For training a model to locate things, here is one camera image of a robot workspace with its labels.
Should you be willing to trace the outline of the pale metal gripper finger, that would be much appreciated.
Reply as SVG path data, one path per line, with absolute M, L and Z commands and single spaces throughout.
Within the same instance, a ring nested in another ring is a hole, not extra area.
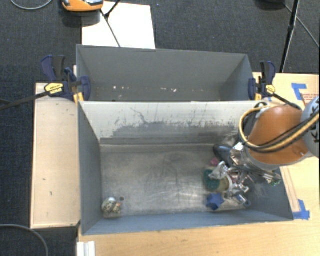
M 228 166 L 224 161 L 221 161 L 217 166 L 210 167 L 211 172 L 208 174 L 210 180 L 222 180 L 229 171 Z
M 236 202 L 240 206 L 248 208 L 251 206 L 251 201 L 246 197 L 246 193 L 250 188 L 243 184 L 233 183 L 232 186 L 225 192 L 224 198 Z

